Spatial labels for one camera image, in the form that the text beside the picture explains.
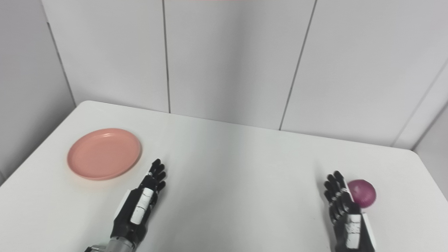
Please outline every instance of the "white table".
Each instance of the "white table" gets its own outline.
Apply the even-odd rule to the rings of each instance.
[[[72,173],[71,145],[108,127],[140,139],[140,161],[107,181]],[[83,252],[106,243],[123,194],[156,158],[167,187],[138,252],[330,251],[322,184],[336,169],[376,187],[366,211],[378,252],[448,251],[448,203],[411,151],[92,101],[0,187],[0,250]]]

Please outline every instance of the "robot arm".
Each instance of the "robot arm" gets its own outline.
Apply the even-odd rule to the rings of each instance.
[[[157,159],[140,185],[133,189],[114,220],[107,245],[91,246],[85,252],[133,252],[146,234],[146,223],[165,187],[165,166]]]

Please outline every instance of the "panel seam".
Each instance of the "panel seam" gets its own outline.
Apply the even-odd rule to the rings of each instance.
[[[62,64],[62,59],[60,57],[59,49],[57,48],[57,45],[56,45],[56,40],[53,36],[53,31],[52,31],[50,22],[47,22],[47,26],[48,26],[48,30],[50,31],[50,36],[53,41],[53,46],[55,47],[55,50],[56,50],[56,55],[59,60],[60,67],[62,69],[62,73],[64,74],[65,83],[67,84],[67,87],[69,88],[70,97],[72,98],[73,105],[76,107],[75,97],[73,96],[72,88],[70,87],[69,79],[67,78],[67,74],[65,72],[64,65]]]
[[[400,131],[398,132],[397,136],[395,137],[394,141],[391,144],[391,147],[393,147],[396,142],[398,141],[398,139],[400,139],[401,134],[405,131],[406,127],[409,125],[409,122],[412,120],[412,118],[414,117],[415,113],[418,111],[418,109],[420,108],[420,106],[422,105],[423,101],[426,99],[426,97],[428,96],[429,92],[431,91],[432,87],[434,86],[434,84],[437,82],[437,80],[439,79],[440,75],[442,74],[442,72],[444,71],[444,69],[446,68],[448,64],[448,58],[445,60],[445,62],[443,63],[442,67],[440,68],[440,70],[437,72],[437,74],[435,75],[434,79],[432,80],[432,82],[429,84],[428,88],[426,89],[425,93],[423,94],[423,96],[420,98],[420,100],[418,101],[417,105],[415,106],[414,110],[412,111],[411,115],[408,117],[408,119],[406,120],[405,124],[403,125],[403,127],[400,129]]]
[[[162,11],[163,11],[163,17],[164,17],[165,67],[167,70],[168,113],[171,114],[171,99],[170,99],[169,70],[168,70],[167,26],[166,26],[166,19],[165,19],[165,0],[162,0]]]
[[[281,121],[280,121],[280,127],[279,127],[279,130],[281,130],[282,127],[283,127],[284,117],[285,117],[285,115],[286,115],[286,110],[288,109],[289,100],[291,99],[291,94],[292,94],[292,92],[293,92],[294,83],[295,83],[295,81],[296,81],[297,72],[298,72],[298,70],[299,70],[300,61],[301,61],[301,59],[302,59],[303,50],[304,50],[304,48],[305,48],[306,39],[308,38],[308,32],[310,31],[311,21],[313,20],[314,10],[316,9],[316,5],[317,5],[317,0],[314,1],[313,9],[312,9],[312,11],[311,11],[311,16],[310,16],[310,21],[308,22],[308,27],[306,28],[305,37],[303,38],[302,48],[301,48],[301,50],[300,50],[299,59],[298,59],[298,61],[297,61],[297,65],[296,65],[296,70],[295,70],[295,72],[294,72],[293,82],[291,83],[291,87],[290,87],[290,89],[289,89],[288,98],[286,99],[286,105],[285,105],[285,107],[284,107],[283,115],[282,115],[282,118],[281,118]]]

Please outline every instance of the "gray metal cylinder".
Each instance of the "gray metal cylinder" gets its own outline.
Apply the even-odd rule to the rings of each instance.
[[[104,252],[132,252],[134,245],[123,237],[112,237]]]

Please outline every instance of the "red onion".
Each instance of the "red onion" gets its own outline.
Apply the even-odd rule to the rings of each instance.
[[[358,203],[361,208],[370,207],[376,199],[375,188],[364,179],[357,179],[348,183],[353,201]]]

